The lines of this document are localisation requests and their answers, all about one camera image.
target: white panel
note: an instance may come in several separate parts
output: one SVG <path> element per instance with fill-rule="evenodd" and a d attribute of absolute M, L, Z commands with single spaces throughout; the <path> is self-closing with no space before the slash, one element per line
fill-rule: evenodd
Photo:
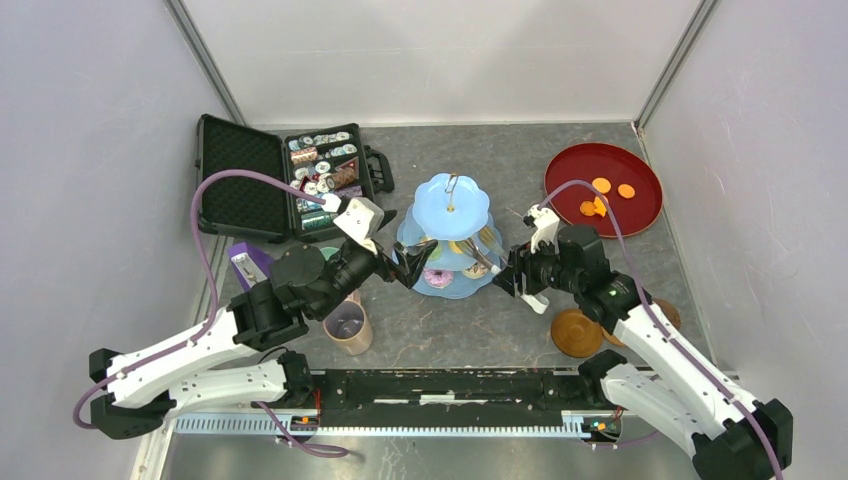
<path fill-rule="evenodd" d="M 787 478 L 848 478 L 848 4 L 721 2 L 647 127 L 718 356 L 795 415 Z"/>
<path fill-rule="evenodd" d="M 247 120 L 630 120 L 697 0 L 187 0 Z"/>
<path fill-rule="evenodd" d="M 89 352 L 193 319 L 193 137 L 224 110 L 160 1 L 0 4 L 0 478 L 127 478 L 139 442 L 71 410 Z"/>

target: red round tray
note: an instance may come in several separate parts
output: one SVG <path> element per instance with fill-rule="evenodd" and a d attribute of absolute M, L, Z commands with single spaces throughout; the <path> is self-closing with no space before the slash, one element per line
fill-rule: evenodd
<path fill-rule="evenodd" d="M 635 235 L 650 227 L 662 209 L 662 187 L 651 167 L 639 157 L 605 143 L 583 143 L 561 151 L 545 171 L 545 193 L 549 194 L 569 180 L 592 180 L 604 177 L 612 188 L 606 194 L 610 207 L 625 236 Z M 627 183 L 636 189 L 636 196 L 625 199 L 618 186 Z M 604 238 L 615 238 L 609 213 L 587 217 L 580 213 L 580 204 L 593 201 L 595 194 L 581 187 L 570 187 L 551 201 L 551 207 L 566 222 L 591 225 Z"/>

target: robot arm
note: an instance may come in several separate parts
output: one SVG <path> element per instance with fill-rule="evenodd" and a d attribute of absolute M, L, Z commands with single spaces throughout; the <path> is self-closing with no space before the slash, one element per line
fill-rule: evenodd
<path fill-rule="evenodd" d="M 771 478 L 765 448 L 735 406 L 739 402 L 766 432 L 781 468 L 790 464 L 792 415 L 788 409 L 778 400 L 757 401 L 727 378 L 652 303 L 651 312 L 661 326 L 655 325 L 633 278 L 610 269 L 593 228 L 574 225 L 557 232 L 554 212 L 537 206 L 530 209 L 525 223 L 536 227 L 536 232 L 530 243 L 511 249 L 495 284 L 522 299 L 538 297 L 546 288 L 573 294 L 587 317 L 639 354 L 662 378 L 662 384 L 652 381 L 621 355 L 604 351 L 579 369 L 596 399 L 627 408 L 671 438 L 692 458 L 705 480 Z M 705 372 L 720 379 L 732 397 L 720 392 Z"/>
<path fill-rule="evenodd" d="M 383 212 L 365 198 L 335 197 L 325 209 L 339 212 L 335 223 L 348 236 L 330 260 L 313 246 L 293 246 L 271 264 L 270 278 L 255 278 L 249 291 L 219 309 L 213 326 L 196 342 L 191 338 L 201 325 L 137 352 L 93 352 L 91 379 L 117 379 L 105 387 L 106 395 L 92 400 L 91 423 L 111 438 L 132 438 L 198 409 L 251 401 L 299 405 L 311 395 L 314 386 L 306 359 L 294 352 L 249 367 L 209 369 L 305 335 L 306 319 L 322 320 L 374 273 L 386 282 L 412 287 L 437 246 L 436 241 L 410 248 L 395 244 L 395 263 L 371 238 L 394 218 L 394 211 Z M 186 348 L 122 373 L 179 344 Z"/>

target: blue tiered cake stand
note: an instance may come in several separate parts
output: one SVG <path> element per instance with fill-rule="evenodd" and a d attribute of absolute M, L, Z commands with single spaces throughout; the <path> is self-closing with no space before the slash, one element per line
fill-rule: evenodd
<path fill-rule="evenodd" d="M 441 254 L 434 254 L 426 267 L 453 272 L 453 281 L 444 288 L 436 288 L 422 275 L 412 288 L 424 295 L 458 299 L 468 297 L 490 283 L 494 278 L 491 273 L 476 279 L 465 276 L 462 271 L 477 263 L 476 260 L 454 252 L 449 245 L 450 241 L 472 238 L 480 251 L 499 266 L 500 258 L 483 244 L 478 235 L 485 226 L 492 229 L 498 244 L 501 244 L 503 239 L 489 214 L 489 196 L 471 178 L 440 173 L 419 185 L 415 191 L 415 202 L 407 210 L 406 218 L 398 229 L 397 240 L 407 246 L 419 243 L 425 237 L 438 240 L 437 252 L 441 251 Z"/>

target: marble surface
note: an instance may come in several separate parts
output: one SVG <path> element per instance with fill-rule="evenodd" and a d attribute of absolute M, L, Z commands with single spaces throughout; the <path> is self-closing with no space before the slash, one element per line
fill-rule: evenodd
<path fill-rule="evenodd" d="M 285 136 L 288 132 L 275 133 Z M 377 235 L 386 247 L 394 242 L 415 188 L 436 173 L 458 172 L 474 178 L 489 194 L 490 211 L 505 244 L 512 245 L 527 241 L 532 233 L 522 223 L 522 215 L 544 197 L 542 176 L 558 152 L 578 143 L 604 142 L 642 156 L 627 124 L 366 128 L 363 140 L 389 157 L 395 178 L 395 191 L 376 199 L 382 208 L 400 212 Z M 626 245 L 645 288 L 678 308 L 683 335 L 709 356 L 664 215 L 645 232 L 628 238 Z M 605 240 L 604 247 L 614 269 L 629 271 L 617 242 Z M 262 248 L 278 256 L 288 246 Z M 239 292 L 228 270 L 221 298 Z M 368 351 L 356 357 L 346 355 L 317 323 L 309 323 L 309 334 L 287 346 L 306 354 L 312 368 L 570 367 L 583 361 L 561 353 L 550 337 L 556 314 L 576 307 L 565 293 L 548 291 L 551 306 L 544 315 L 537 315 L 494 285 L 463 300 L 448 300 L 425 297 L 372 277 L 360 292 L 374 330 Z M 627 348 L 607 342 L 602 348 L 613 348 L 634 364 L 645 365 Z"/>

